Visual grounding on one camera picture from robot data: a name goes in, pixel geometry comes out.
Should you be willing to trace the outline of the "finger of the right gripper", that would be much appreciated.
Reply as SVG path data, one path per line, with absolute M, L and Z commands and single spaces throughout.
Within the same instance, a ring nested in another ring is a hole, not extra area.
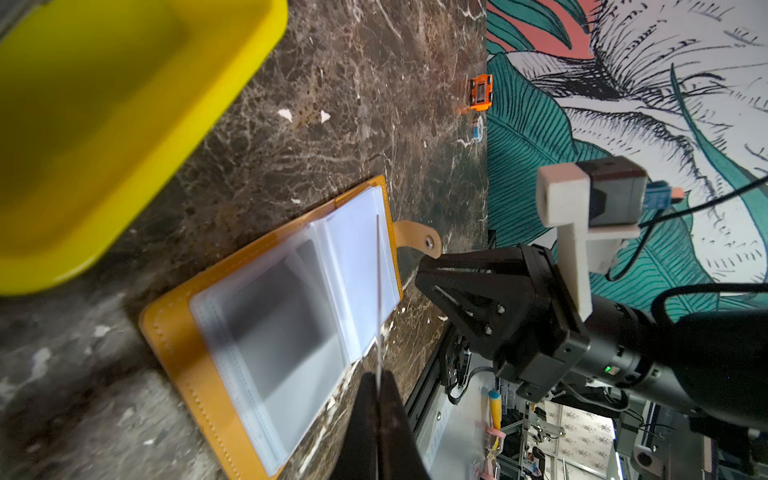
M 470 350 L 488 360 L 501 358 L 534 307 L 534 285 L 519 247 L 424 256 L 415 284 Z

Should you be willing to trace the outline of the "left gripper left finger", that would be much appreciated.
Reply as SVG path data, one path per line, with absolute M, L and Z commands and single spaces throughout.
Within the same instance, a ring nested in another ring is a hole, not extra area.
M 330 479 L 378 478 L 378 399 L 377 378 L 365 373 Z

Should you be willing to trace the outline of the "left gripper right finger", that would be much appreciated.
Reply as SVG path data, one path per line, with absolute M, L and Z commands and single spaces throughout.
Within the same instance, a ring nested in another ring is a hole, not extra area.
M 377 462 L 379 479 L 430 479 L 394 375 L 388 370 L 381 372 L 378 388 Z

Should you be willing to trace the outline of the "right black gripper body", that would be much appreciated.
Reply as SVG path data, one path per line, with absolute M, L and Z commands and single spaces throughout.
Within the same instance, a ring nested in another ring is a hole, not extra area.
M 501 305 L 512 315 L 510 331 L 494 355 L 499 378 L 518 385 L 517 395 L 541 401 L 589 350 L 584 322 L 545 247 L 520 244 L 523 272 Z

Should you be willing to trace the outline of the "yellow leather card holder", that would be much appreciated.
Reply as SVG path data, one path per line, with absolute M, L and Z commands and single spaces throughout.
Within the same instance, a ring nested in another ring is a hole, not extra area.
M 140 328 L 230 479 L 279 475 L 403 296 L 383 177 L 248 244 L 151 303 Z

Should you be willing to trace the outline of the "yellow plastic card tray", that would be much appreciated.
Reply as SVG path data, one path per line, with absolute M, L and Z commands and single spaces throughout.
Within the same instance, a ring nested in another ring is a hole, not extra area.
M 283 36 L 284 1 L 1 5 L 1 292 L 87 268 Z

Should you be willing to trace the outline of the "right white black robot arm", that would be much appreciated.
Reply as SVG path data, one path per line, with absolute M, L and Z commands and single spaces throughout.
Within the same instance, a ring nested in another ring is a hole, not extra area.
M 596 380 L 689 416 L 767 426 L 767 313 L 672 320 L 594 297 L 582 317 L 551 252 L 519 245 L 424 257 L 417 288 L 531 402 Z

